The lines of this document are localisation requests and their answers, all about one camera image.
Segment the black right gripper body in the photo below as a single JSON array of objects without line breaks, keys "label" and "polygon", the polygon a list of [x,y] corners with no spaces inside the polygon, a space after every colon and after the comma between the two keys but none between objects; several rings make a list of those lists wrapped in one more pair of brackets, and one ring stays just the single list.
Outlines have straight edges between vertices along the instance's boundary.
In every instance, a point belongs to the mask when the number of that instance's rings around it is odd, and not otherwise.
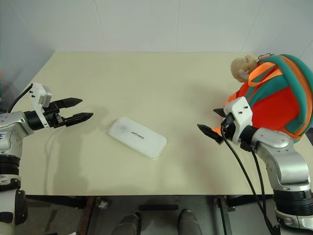
[{"label": "black right gripper body", "polygon": [[223,128],[224,131],[224,135],[226,137],[226,139],[228,139],[229,141],[232,141],[232,138],[234,136],[234,133],[235,133],[235,118],[234,116],[229,113],[229,114],[225,114],[225,113],[222,113],[221,115],[223,117],[223,121],[221,123],[221,129]]}]

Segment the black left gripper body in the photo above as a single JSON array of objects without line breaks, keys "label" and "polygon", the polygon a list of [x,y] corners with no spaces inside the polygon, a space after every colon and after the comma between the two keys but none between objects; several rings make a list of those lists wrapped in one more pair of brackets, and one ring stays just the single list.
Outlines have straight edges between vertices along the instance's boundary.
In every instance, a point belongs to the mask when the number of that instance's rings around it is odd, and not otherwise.
[{"label": "black left gripper body", "polygon": [[58,128],[65,126],[65,118],[60,116],[60,109],[65,108],[64,101],[53,101],[48,107],[44,108],[44,117],[48,122],[49,127]]}]

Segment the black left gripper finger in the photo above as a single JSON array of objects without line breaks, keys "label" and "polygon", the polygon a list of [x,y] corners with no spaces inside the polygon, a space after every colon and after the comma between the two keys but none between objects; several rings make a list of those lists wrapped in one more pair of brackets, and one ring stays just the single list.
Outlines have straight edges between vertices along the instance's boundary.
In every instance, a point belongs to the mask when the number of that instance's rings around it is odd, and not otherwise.
[{"label": "black left gripper finger", "polygon": [[65,118],[65,126],[73,126],[85,122],[93,116],[93,113],[78,113],[71,117]]},{"label": "black left gripper finger", "polygon": [[81,103],[83,100],[79,98],[65,98],[61,100],[55,101],[55,105],[57,106],[58,109],[62,108],[69,108],[76,106],[77,104]]}]

